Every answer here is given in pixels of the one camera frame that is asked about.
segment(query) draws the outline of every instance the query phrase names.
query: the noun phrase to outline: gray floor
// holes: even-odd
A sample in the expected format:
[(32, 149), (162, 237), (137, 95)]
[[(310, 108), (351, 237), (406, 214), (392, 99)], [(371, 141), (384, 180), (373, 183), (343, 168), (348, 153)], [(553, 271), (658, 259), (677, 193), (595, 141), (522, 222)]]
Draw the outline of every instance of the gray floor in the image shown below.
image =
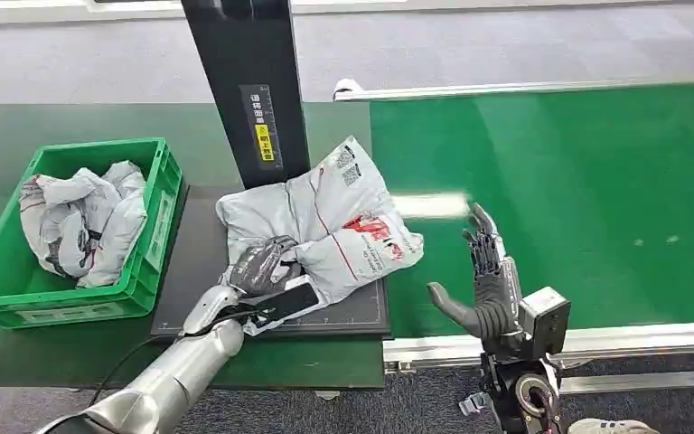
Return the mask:
[[(377, 89), (694, 76), (692, 2), (307, 15), (295, 19), (295, 37), (305, 100), (328, 100), (342, 77)], [(0, 26), (0, 103), (126, 101), (211, 101), (184, 21)], [(481, 425), (488, 422), (473, 425), (456, 413), (455, 401), (473, 387), (469, 374), (415, 378), (392, 377), (384, 392), (355, 392), (330, 403), (309, 392), (211, 392), (181, 432), (490, 432)], [(613, 400), (588, 396), (568, 405), (589, 400), (603, 418), (640, 417), (657, 420), (665, 433), (694, 432), (694, 420), (680, 422), (694, 407), (694, 391), (670, 393), (664, 399), (672, 407), (647, 407), (666, 414), (633, 410), (638, 400), (647, 401), (637, 394)], [(0, 389), (0, 434), (29, 432), (87, 398), (86, 392)], [(680, 407), (685, 413), (671, 411)], [(270, 417), (279, 412), (282, 416)]]

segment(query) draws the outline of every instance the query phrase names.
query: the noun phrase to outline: silver robotic arm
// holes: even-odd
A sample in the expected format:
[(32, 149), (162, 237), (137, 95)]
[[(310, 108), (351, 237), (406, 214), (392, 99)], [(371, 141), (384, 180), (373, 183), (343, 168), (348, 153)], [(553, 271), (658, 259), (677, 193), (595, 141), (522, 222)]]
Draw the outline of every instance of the silver robotic arm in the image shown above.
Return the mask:
[[(217, 371), (240, 350), (240, 321), (264, 329), (318, 303), (310, 278), (299, 276), (298, 264), (284, 260), (295, 245), (291, 237), (279, 236), (250, 246), (233, 267), (228, 285), (203, 294), (174, 344), (128, 386), (100, 402), (92, 399), (87, 409), (35, 434), (172, 432)], [(286, 264), (287, 272), (273, 278), (280, 264)]]
[[(172, 432), (217, 371), (240, 350), (243, 330), (236, 319), (212, 325), (221, 312), (238, 303), (233, 288), (209, 289), (187, 316), (178, 340), (128, 386), (36, 434)], [(211, 326), (208, 333), (202, 334), (207, 326)]]

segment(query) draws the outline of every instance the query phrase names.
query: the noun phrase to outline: metal rail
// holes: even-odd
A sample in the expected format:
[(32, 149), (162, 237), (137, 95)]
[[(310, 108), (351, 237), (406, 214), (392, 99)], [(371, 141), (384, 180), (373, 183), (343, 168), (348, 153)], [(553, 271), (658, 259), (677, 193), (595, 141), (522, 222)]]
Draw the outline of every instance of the metal rail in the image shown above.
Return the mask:
[[(480, 364), (483, 347), (469, 335), (402, 338), (384, 342), (386, 373)], [(590, 359), (610, 359), (660, 354), (694, 354), (694, 323), (636, 325), (569, 330), (564, 351), (554, 357), (572, 364)]]
[(375, 101), (392, 99), (426, 99), (483, 95), (513, 92), (555, 92), (559, 90), (601, 90), (628, 87), (659, 86), (664, 84), (691, 84), (694, 77), (675, 77), (671, 79), (624, 79), (590, 81), (543, 81), (535, 83), (477, 84), (469, 86), (442, 86), (430, 88), (380, 89), (340, 92), (335, 101)]

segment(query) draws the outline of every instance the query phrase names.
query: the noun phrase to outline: crumpled plastic bag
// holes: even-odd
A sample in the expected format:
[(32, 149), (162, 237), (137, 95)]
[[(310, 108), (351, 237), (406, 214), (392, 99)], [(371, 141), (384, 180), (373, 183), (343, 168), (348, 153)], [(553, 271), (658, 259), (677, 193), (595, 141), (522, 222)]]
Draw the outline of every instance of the crumpled plastic bag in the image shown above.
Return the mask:
[(110, 214), (108, 227), (102, 232), (99, 245), (92, 252), (93, 265), (79, 279), (80, 287), (101, 287), (116, 282), (136, 239), (145, 227), (147, 212), (142, 194), (144, 188), (133, 190), (116, 205)]
[[(228, 194), (217, 202), (216, 211), (228, 228), (230, 265), (221, 284), (230, 283), (232, 268), (249, 246), (288, 235), (299, 245), (281, 262), (299, 261), (323, 301), (318, 308), (416, 264), (423, 255), (423, 237), (408, 231), (379, 170), (355, 137), (346, 138), (306, 174)], [(269, 328), (244, 325), (249, 335)]]
[(87, 168), (65, 180), (31, 176), (18, 199), (20, 221), (42, 268), (67, 278), (91, 274), (82, 286), (113, 283), (144, 226), (144, 188), (128, 161), (103, 177)]

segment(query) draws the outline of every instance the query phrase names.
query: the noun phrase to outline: printed label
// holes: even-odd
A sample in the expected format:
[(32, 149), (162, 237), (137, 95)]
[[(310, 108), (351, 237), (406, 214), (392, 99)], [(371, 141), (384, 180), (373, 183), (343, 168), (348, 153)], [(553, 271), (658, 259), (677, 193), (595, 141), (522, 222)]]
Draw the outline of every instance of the printed label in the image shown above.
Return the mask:
[(264, 170), (278, 170), (283, 167), (283, 159), (278, 148), (270, 87), (267, 84), (244, 84), (239, 88), (251, 135), (257, 142), (255, 148), (258, 149), (259, 167)]

